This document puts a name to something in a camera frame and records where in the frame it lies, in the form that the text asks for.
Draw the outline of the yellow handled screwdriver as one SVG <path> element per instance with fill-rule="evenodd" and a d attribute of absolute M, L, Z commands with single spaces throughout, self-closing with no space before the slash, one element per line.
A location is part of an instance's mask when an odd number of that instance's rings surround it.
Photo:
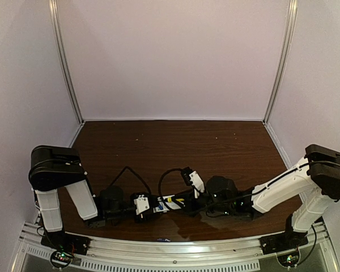
<path fill-rule="evenodd" d="M 185 200 L 183 198 L 177 198 L 173 195 L 165 197 L 164 201 L 166 203 L 180 203 L 181 205 L 183 205 Z"/>

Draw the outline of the white remote control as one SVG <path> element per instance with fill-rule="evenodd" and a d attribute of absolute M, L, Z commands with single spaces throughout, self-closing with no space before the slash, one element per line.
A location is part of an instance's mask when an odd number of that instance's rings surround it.
<path fill-rule="evenodd" d="M 164 198 L 160 198 L 158 197 L 157 198 L 157 202 L 155 204 L 155 207 L 152 209 L 154 213 L 166 213 L 168 211 L 177 211 L 177 210 L 181 210 L 182 208 L 185 207 L 185 203 L 183 205 L 181 205 L 180 203 L 166 203 L 164 201 Z M 161 205 L 163 207 L 163 212 L 158 212 L 158 206 Z"/>

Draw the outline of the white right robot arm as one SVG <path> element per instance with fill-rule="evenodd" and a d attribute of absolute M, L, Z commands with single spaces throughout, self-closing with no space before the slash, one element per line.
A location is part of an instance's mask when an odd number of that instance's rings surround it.
<path fill-rule="evenodd" d="M 309 190 L 308 199 L 287 218 L 285 229 L 289 237 L 304 237 L 329 205 L 340 200 L 340 152 L 316 144 L 309 145 L 305 151 L 305 156 L 291 169 L 246 191 L 237 190 L 232 180 L 217 176 L 217 184 L 230 185 L 231 188 L 210 193 L 206 199 L 212 203 L 198 209 L 186 206 L 175 197 L 166 197 L 165 200 L 190 214 L 210 210 L 220 215 L 253 220 Z"/>

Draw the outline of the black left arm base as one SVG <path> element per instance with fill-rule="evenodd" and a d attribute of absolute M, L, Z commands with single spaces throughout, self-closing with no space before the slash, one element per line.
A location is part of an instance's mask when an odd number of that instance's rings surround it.
<path fill-rule="evenodd" d="M 85 236 L 66 233 L 64 230 L 48 232 L 44 226 L 41 235 L 41 245 L 54 251 L 49 256 L 49 262 L 54 269 L 62 271 L 72 264 L 76 255 L 85 256 L 91 239 Z"/>

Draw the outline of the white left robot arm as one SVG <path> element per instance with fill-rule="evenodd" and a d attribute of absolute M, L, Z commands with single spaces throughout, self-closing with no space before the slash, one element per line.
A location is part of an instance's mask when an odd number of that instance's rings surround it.
<path fill-rule="evenodd" d="M 64 230 L 58 196 L 60 188 L 67 190 L 80 218 L 90 228 L 103 227 L 107 222 L 114 223 L 128 217 L 141 222 L 159 211 L 159 198 L 150 189 L 132 194 L 130 202 L 124 201 L 123 190 L 115 184 L 94 195 L 79 152 L 74 148 L 35 147 L 31 152 L 28 179 L 44 228 L 49 233 Z"/>

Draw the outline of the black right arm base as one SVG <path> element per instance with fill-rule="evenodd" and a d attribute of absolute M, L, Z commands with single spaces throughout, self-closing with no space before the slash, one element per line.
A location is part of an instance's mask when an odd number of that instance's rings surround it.
<path fill-rule="evenodd" d="M 286 219 L 285 231 L 275 235 L 262 236 L 260 246 L 264 255 L 272 253 L 281 253 L 291 250 L 277 256 L 279 264 L 285 268 L 297 267 L 300 263 L 299 247 L 308 244 L 308 232 L 295 232 L 292 227 L 292 214 Z"/>

